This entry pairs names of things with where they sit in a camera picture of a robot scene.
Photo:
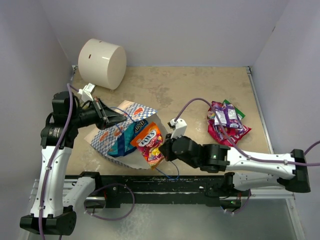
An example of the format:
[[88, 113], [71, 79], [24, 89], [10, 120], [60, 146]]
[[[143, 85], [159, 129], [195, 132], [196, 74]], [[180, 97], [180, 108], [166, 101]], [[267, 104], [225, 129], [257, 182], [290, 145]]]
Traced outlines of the orange Fox's fruits candy bag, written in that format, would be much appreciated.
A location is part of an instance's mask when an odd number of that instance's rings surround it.
[[156, 168], [165, 158], [160, 151], [164, 138], [155, 122], [148, 124], [131, 142], [136, 147], [151, 169]]

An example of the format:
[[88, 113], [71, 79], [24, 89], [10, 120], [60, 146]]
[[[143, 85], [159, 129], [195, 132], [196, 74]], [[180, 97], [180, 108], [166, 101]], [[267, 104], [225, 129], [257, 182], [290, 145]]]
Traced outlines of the blue checkered paper bag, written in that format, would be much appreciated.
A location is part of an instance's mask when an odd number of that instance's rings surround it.
[[[162, 124], [160, 118], [157, 115], [157, 110], [145, 106], [140, 103], [125, 100], [119, 106], [112, 107], [115, 112], [127, 117], [127, 120], [118, 123], [108, 129], [99, 130], [95, 128], [86, 137], [85, 140], [104, 158], [110, 162], [126, 167], [129, 169], [136, 170], [150, 170], [151, 167], [146, 162], [141, 152], [136, 150], [126, 156], [112, 157], [108, 155], [109, 149], [115, 144], [118, 137], [125, 131], [130, 124], [141, 120], [147, 120], [148, 125], [152, 122], [156, 123], [160, 129], [163, 137], [166, 136], [168, 131]], [[169, 176], [159, 169], [159, 165], [155, 168], [159, 173], [163, 174], [170, 180], [177, 180], [179, 176]]]

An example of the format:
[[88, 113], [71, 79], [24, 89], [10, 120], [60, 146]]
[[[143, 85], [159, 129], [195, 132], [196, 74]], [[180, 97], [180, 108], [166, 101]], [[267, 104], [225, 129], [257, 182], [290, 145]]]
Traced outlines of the teal blue snack bag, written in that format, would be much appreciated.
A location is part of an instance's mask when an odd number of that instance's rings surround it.
[[122, 131], [120, 137], [117, 138], [114, 145], [109, 149], [107, 154], [114, 158], [124, 157], [133, 153], [137, 148], [131, 145], [131, 141], [134, 138], [135, 123], [130, 124], [126, 130]]

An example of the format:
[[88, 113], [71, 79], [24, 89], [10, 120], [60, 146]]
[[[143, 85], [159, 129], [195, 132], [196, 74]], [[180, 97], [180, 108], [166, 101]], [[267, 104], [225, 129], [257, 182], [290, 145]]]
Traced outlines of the red Real snack bag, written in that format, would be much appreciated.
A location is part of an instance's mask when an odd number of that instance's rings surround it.
[[[243, 133], [240, 133], [240, 134], [238, 134], [238, 135], [236, 135], [236, 136], [231, 136], [231, 137], [228, 136], [235, 144], [237, 144], [238, 141], [240, 141], [245, 135], [247, 135], [247, 134], [252, 130], [250, 127], [247, 127], [247, 126], [245, 126], [245, 125], [243, 125], [243, 127], [244, 127], [244, 129], [245, 129], [245, 131], [244, 131]], [[214, 125], [210, 125], [210, 124], [208, 123], [207, 131], [208, 131], [208, 133], [210, 134], [210, 136], [211, 136], [216, 142], [218, 142], [219, 144], [225, 145], [225, 146], [229, 146], [229, 147], [232, 147], [232, 146], [233, 146], [232, 143], [231, 143], [227, 138], [224, 139], [224, 140], [221, 140], [221, 139], [219, 138], [219, 136], [217, 135], [217, 133], [216, 133], [215, 130], [214, 130]]]

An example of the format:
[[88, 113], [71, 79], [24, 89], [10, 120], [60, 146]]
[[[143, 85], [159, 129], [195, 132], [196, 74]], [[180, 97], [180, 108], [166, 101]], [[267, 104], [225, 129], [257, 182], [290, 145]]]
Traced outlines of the green Fox's candy bag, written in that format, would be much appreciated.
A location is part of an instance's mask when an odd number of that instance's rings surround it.
[[228, 100], [225, 99], [225, 100], [223, 101], [223, 103], [224, 103], [224, 104], [233, 105], [234, 108], [235, 108], [235, 112], [236, 112], [236, 114], [237, 114], [237, 116], [238, 116], [238, 118], [239, 118], [240, 120], [242, 120], [242, 119], [246, 116], [242, 111], [240, 111], [234, 104], [232, 104], [232, 103], [229, 102]]

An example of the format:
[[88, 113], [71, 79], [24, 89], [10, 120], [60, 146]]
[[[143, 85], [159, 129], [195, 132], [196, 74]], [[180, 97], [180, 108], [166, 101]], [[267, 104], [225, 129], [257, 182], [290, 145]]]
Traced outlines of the purple Fox's berries candy bag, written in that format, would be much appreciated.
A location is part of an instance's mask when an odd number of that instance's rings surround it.
[[221, 140], [226, 140], [227, 137], [225, 136], [225, 134], [223, 133], [223, 129], [224, 131], [226, 132], [226, 134], [229, 136], [229, 137], [234, 137], [236, 135], [239, 135], [239, 134], [242, 134], [244, 131], [245, 131], [245, 128], [244, 127], [241, 127], [241, 128], [233, 128], [233, 127], [224, 127], [222, 128], [221, 126], [219, 125], [215, 125], [213, 127], [213, 129], [215, 130], [215, 132], [217, 133], [218, 137], [221, 139]]

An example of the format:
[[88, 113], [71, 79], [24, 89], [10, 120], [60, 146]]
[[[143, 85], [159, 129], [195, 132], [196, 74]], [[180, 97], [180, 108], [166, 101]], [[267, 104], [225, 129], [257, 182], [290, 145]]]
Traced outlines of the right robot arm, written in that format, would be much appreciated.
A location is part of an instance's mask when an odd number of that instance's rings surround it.
[[221, 144], [198, 144], [187, 136], [171, 138], [168, 134], [159, 147], [166, 161], [180, 160], [203, 172], [230, 172], [222, 183], [228, 196], [238, 191], [282, 186], [293, 193], [311, 191], [305, 154], [293, 149], [285, 154], [243, 151]]

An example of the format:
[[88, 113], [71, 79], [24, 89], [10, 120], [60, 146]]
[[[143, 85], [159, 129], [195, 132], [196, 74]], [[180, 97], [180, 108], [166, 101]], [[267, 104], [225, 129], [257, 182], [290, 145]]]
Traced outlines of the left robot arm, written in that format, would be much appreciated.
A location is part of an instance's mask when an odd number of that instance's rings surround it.
[[87, 108], [79, 103], [71, 91], [56, 93], [52, 99], [52, 112], [40, 133], [42, 164], [37, 193], [30, 213], [21, 217], [20, 227], [42, 238], [71, 235], [79, 206], [87, 196], [98, 196], [103, 191], [98, 172], [83, 172], [75, 186], [63, 195], [67, 165], [79, 129], [96, 125], [98, 129], [106, 130], [127, 119], [97, 97]]

